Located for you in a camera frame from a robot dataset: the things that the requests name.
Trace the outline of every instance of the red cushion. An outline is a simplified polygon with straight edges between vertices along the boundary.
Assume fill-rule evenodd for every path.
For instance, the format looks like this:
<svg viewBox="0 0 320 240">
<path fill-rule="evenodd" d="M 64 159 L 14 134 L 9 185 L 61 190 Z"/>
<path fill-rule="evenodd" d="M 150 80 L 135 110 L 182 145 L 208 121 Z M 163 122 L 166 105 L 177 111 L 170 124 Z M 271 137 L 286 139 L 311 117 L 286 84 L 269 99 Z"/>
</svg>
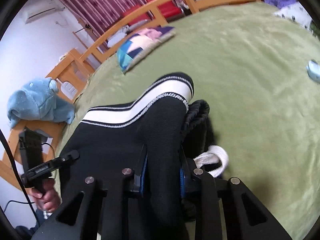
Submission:
<svg viewBox="0 0 320 240">
<path fill-rule="evenodd" d="M 135 6 L 131 7 L 129 10 L 126 10 L 124 13 L 122 13 L 122 16 L 125 17 L 127 15 L 129 15 L 130 13 L 132 13 L 133 11 L 135 11 L 136 9 L 138 9 L 139 7 L 141 7 L 139 4 L 136 4 Z M 148 16 L 148 14 L 142 14 L 140 16 L 138 16 L 137 18 L 133 19 L 131 22 L 128 23 L 129 26 L 139 22 L 139 21 L 143 21 L 143 20 L 150 20 L 150 17 Z"/>
<path fill-rule="evenodd" d="M 164 16 L 164 18 L 168 18 L 168 17 L 182 13 L 181 10 L 178 7 L 176 7 L 172 1 L 159 5 L 158 8 L 161 14 Z"/>
</svg>

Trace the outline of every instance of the white drawstring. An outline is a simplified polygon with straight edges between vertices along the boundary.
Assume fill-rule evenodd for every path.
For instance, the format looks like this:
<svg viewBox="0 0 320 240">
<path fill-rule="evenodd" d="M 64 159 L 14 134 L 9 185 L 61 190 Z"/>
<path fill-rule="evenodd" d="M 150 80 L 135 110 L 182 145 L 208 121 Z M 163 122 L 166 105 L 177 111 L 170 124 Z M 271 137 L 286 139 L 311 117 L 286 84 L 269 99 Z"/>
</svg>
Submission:
<svg viewBox="0 0 320 240">
<path fill-rule="evenodd" d="M 208 151 L 200 154 L 198 157 L 193 159 L 196 163 L 197 168 L 201 168 L 203 165 L 218 163 L 221 161 L 222 165 L 208 173 L 214 178 L 218 177 L 223 173 L 225 168 L 228 166 L 229 157 L 227 152 L 220 146 L 211 145 L 208 147 Z"/>
</svg>

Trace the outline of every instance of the person's hand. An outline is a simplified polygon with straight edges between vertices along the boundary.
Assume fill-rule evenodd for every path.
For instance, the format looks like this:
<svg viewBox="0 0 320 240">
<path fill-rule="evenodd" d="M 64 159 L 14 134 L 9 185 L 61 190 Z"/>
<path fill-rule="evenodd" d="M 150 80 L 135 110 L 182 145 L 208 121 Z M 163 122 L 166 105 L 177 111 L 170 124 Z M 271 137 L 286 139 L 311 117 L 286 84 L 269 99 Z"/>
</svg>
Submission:
<svg viewBox="0 0 320 240">
<path fill-rule="evenodd" d="M 54 179 L 44 179 L 42 185 L 45 190 L 45 194 L 42 195 L 41 192 L 32 188 L 31 196 L 33 197 L 38 209 L 47 212 L 54 212 L 61 203 L 59 195 L 53 187 Z"/>
</svg>

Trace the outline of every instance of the green blanket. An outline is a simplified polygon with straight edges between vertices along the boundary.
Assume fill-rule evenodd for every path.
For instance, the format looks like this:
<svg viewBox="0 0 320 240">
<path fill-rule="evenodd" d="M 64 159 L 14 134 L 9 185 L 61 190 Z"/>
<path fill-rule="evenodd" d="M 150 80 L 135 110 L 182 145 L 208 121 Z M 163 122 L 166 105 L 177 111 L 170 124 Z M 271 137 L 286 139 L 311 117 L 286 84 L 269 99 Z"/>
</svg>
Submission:
<svg viewBox="0 0 320 240">
<path fill-rule="evenodd" d="M 239 177 L 302 239 L 320 214 L 320 86 L 305 70 L 320 61 L 320 42 L 275 11 L 264 3 L 221 6 L 171 23 L 177 35 L 126 75 L 110 57 L 76 101 L 60 149 L 88 108 L 133 101 L 161 75 L 185 72 L 193 100 L 210 104 L 229 154 L 225 179 Z"/>
</svg>

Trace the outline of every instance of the person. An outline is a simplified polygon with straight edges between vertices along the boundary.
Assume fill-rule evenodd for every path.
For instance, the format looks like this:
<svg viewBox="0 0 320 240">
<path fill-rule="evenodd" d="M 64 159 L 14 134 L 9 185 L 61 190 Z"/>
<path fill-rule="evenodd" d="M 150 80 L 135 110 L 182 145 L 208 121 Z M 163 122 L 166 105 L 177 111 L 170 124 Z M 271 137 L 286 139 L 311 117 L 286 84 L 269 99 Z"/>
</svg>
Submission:
<svg viewBox="0 0 320 240">
<path fill-rule="evenodd" d="M 48 178 L 42 181 L 45 194 L 42 194 L 35 188 L 31 189 L 31 196 L 37 206 L 36 215 L 38 217 L 40 225 L 45 221 L 43 211 L 49 213 L 54 212 L 61 204 L 61 199 L 54 189 L 54 179 Z M 33 234 L 38 230 L 39 225 L 37 224 L 33 228 L 26 228 L 24 226 L 17 226 L 16 232 L 23 240 L 30 240 Z"/>
</svg>

